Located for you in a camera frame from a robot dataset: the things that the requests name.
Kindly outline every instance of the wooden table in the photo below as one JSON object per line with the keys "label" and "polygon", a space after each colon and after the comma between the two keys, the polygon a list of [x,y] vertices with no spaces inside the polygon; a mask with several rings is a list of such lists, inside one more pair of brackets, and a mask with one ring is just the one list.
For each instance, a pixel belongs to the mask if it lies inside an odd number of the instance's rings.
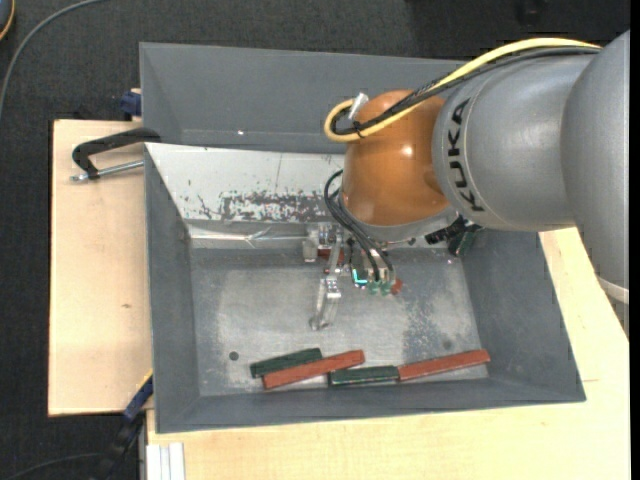
{"label": "wooden table", "polygon": [[[68,181],[74,145],[138,125],[55,123],[52,416],[122,410],[150,368],[142,172]],[[577,231],[541,238],[586,402],[162,435],[149,410],[147,441],[183,442],[187,480],[630,478],[628,339]]]}

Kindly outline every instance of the metal clamp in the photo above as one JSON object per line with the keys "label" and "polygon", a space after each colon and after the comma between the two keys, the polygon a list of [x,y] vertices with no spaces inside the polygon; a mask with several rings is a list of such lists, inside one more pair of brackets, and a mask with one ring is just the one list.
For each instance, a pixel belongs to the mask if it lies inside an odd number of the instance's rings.
{"label": "metal clamp", "polygon": [[162,142],[160,135],[149,128],[136,128],[123,133],[116,133],[108,137],[83,142],[76,146],[71,154],[73,161],[80,167],[84,173],[71,176],[71,181],[96,180],[109,174],[115,174],[136,167],[142,167],[144,163],[139,160],[137,162],[129,162],[126,164],[116,165],[105,169],[98,169],[89,159],[91,155],[97,155],[112,149],[122,148],[138,142]]}

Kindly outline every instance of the yellow cable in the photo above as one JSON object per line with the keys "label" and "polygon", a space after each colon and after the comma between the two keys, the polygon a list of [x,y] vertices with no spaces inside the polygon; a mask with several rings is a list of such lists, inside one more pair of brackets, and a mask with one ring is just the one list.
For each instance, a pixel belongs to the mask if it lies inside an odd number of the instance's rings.
{"label": "yellow cable", "polygon": [[16,14],[16,0],[11,0],[11,12],[9,13],[9,19],[7,20],[6,23],[6,27],[4,28],[4,30],[0,30],[0,41],[2,41],[2,39],[4,39],[4,36],[6,36],[9,33],[9,29],[11,28],[11,23],[13,22],[13,17]]}
{"label": "yellow cable", "polygon": [[[520,52],[523,50],[529,50],[532,48],[553,48],[553,47],[566,47],[566,46],[580,46],[580,47],[586,46],[590,48],[600,48],[597,45],[585,43],[582,41],[575,41],[573,39],[543,38],[543,37],[534,38],[534,39],[525,39],[523,41],[517,41],[515,43],[506,44],[504,46],[496,48],[495,50],[491,50],[490,52],[487,52],[484,55],[481,55],[480,57],[472,61],[467,62],[465,65],[459,67],[450,75],[447,75],[446,77],[441,79],[438,83],[436,83],[433,87],[431,87],[430,90],[437,89],[442,85],[448,84],[450,82],[453,82],[454,80],[457,80],[458,78],[466,76],[469,73],[475,71],[476,69],[484,66],[485,64],[488,64],[489,62],[492,62],[500,57],[504,57],[505,55]],[[402,110],[401,112],[398,112],[393,116],[390,116],[384,121],[377,123],[367,128],[366,130],[362,130],[359,134],[349,133],[346,135],[338,135],[331,130],[331,124],[333,123],[333,120],[340,112],[344,111],[345,109],[353,105],[353,100],[343,101],[342,103],[336,105],[331,110],[331,112],[329,112],[329,115],[327,116],[327,119],[324,122],[324,133],[329,139],[331,139],[334,142],[353,142],[361,138],[368,137],[369,135],[372,135],[382,130],[383,128],[386,128],[387,126],[398,121],[399,119],[402,119],[407,114],[412,112],[420,103],[422,102],[416,103],[415,105],[409,108],[406,108],[405,110]]]}

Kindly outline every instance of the dark carpet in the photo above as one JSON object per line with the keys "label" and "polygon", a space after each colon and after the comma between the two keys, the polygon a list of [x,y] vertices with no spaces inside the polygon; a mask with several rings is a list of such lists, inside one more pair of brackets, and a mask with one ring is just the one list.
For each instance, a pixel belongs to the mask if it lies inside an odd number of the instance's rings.
{"label": "dark carpet", "polygon": [[[34,25],[78,1],[17,0],[17,23],[0,42],[0,77]],[[17,65],[0,123],[0,480],[101,452],[118,428],[114,415],[47,418],[51,119],[124,119],[118,100],[139,86],[140,41],[463,59],[537,35],[605,44],[630,28],[630,0],[549,0],[535,26],[518,23],[516,2],[124,0],[39,33]],[[86,478],[92,460],[23,478]],[[136,468],[133,457],[117,478],[136,478]]]}

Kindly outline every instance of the red stick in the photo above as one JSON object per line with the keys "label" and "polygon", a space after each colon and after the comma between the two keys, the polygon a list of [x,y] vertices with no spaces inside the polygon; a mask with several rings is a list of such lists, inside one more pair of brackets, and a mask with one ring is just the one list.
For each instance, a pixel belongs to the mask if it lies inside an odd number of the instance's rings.
{"label": "red stick", "polygon": [[362,363],[364,363],[364,352],[362,350],[351,350],[335,356],[325,357],[313,363],[301,364],[286,370],[268,373],[262,377],[262,384],[265,389],[273,389],[310,379],[311,377],[326,375],[336,370],[351,368]]}

